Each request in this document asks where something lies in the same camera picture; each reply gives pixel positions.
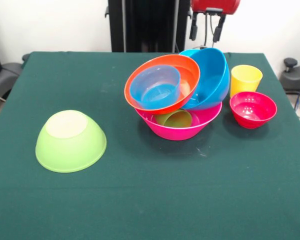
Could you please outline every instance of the red device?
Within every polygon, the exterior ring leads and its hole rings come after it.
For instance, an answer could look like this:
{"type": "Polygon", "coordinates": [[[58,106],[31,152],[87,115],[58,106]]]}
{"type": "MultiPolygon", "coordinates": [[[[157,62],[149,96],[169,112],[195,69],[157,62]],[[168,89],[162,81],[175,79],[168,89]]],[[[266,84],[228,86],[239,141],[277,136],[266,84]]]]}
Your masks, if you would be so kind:
{"type": "Polygon", "coordinates": [[[240,0],[192,0],[191,8],[194,13],[206,13],[209,11],[232,15],[236,12],[240,0]]]}
{"type": "Polygon", "coordinates": [[[193,10],[192,24],[190,31],[190,39],[195,40],[197,36],[197,15],[203,13],[205,15],[205,39],[204,47],[207,44],[207,22],[208,15],[218,15],[220,17],[219,24],[213,33],[213,43],[220,40],[221,31],[226,20],[226,15],[232,15],[236,12],[240,0],[191,0],[193,10]]]}

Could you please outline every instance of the orange bowl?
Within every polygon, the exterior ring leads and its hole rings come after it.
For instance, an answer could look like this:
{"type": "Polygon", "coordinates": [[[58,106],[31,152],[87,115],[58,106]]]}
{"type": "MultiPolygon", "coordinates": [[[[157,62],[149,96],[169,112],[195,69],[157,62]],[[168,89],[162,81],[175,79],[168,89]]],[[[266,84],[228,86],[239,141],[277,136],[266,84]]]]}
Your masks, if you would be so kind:
{"type": "Polygon", "coordinates": [[[185,105],[191,96],[194,94],[195,89],[198,85],[200,78],[200,69],[198,64],[190,57],[178,54],[169,54],[164,56],[159,56],[154,59],[151,59],[141,66],[139,66],[134,72],[130,75],[128,80],[126,81],[124,87],[124,97],[125,100],[132,107],[138,110],[142,110],[144,112],[150,114],[167,114],[171,113],[177,109],[180,109],[183,105],[185,105]],[[170,65],[175,67],[180,73],[180,96],[178,100],[167,107],[163,107],[160,109],[144,109],[142,108],[130,95],[130,86],[135,77],[146,70],[147,68],[156,66],[156,65],[170,65]]]}

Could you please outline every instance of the bowl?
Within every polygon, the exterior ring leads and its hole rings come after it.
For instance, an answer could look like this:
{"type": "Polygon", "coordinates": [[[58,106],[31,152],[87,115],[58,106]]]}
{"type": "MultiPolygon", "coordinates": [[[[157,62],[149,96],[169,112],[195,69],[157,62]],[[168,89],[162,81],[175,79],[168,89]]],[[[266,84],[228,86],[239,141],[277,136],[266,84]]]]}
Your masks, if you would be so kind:
{"type": "Polygon", "coordinates": [[[276,103],[260,92],[243,91],[230,99],[235,120],[246,129],[256,129],[277,113],[276,103]]]}
{"type": "Polygon", "coordinates": [[[229,91],[230,71],[225,55],[216,48],[205,48],[190,56],[200,67],[200,80],[183,109],[202,110],[218,105],[229,91]]]}
{"type": "Polygon", "coordinates": [[[180,74],[169,65],[140,72],[132,81],[130,95],[144,109],[161,109],[174,104],[180,95],[180,74]]]}
{"type": "Polygon", "coordinates": [[[190,139],[198,134],[208,123],[218,116],[221,108],[222,102],[209,109],[188,111],[192,116],[191,126],[182,128],[162,126],[156,122],[153,114],[138,109],[136,109],[136,112],[159,137],[173,141],[181,141],[190,139]]]}
{"type": "Polygon", "coordinates": [[[191,57],[193,54],[195,54],[199,51],[200,51],[199,49],[187,49],[187,50],[180,52],[179,54],[187,56],[187,57],[191,57]]]}
{"type": "Polygon", "coordinates": [[[105,133],[87,115],[76,110],[60,111],[41,129],[35,155],[46,169],[58,173],[83,170],[104,154],[105,133]]]}
{"type": "Polygon", "coordinates": [[[194,94],[200,78],[200,69],[198,64],[190,57],[168,54],[151,59],[141,66],[139,66],[128,78],[124,87],[124,97],[128,104],[138,110],[146,111],[151,114],[167,114],[177,109],[180,109],[188,102],[191,96],[194,94]],[[144,109],[140,106],[130,94],[130,86],[134,78],[147,68],[151,68],[156,65],[169,65],[175,67],[180,73],[180,95],[177,101],[169,106],[158,109],[144,109]]]}

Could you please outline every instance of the pink bowl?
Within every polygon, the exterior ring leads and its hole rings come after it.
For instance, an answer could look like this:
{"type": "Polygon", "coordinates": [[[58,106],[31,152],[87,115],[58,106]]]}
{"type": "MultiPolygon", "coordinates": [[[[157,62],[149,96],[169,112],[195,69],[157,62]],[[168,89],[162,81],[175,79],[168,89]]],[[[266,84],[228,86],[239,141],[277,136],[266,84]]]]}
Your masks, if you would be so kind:
{"type": "Polygon", "coordinates": [[[260,92],[243,91],[230,99],[235,120],[246,129],[256,129],[277,113],[276,103],[260,92]]]}
{"type": "Polygon", "coordinates": [[[222,102],[217,106],[204,110],[189,110],[188,112],[192,116],[192,124],[189,127],[180,128],[159,125],[153,114],[138,109],[135,110],[155,134],[164,139],[181,141],[190,139],[198,134],[208,123],[218,116],[221,108],[222,102]]]}

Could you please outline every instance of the blue bowl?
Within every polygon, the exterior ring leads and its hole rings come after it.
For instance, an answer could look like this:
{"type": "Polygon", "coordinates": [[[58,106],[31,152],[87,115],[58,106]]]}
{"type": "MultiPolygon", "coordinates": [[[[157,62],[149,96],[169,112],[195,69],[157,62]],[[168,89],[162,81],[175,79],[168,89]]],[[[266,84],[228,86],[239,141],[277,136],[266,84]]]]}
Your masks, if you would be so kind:
{"type": "Polygon", "coordinates": [[[168,107],[179,98],[180,73],[169,65],[149,67],[133,79],[130,94],[144,109],[168,107]]]}
{"type": "Polygon", "coordinates": [[[187,57],[191,57],[193,54],[199,52],[199,49],[187,49],[179,53],[179,55],[184,55],[187,57]]]}
{"type": "Polygon", "coordinates": [[[183,109],[203,110],[217,106],[229,91],[230,71],[225,55],[216,48],[205,48],[190,58],[200,68],[199,84],[183,109]]]}

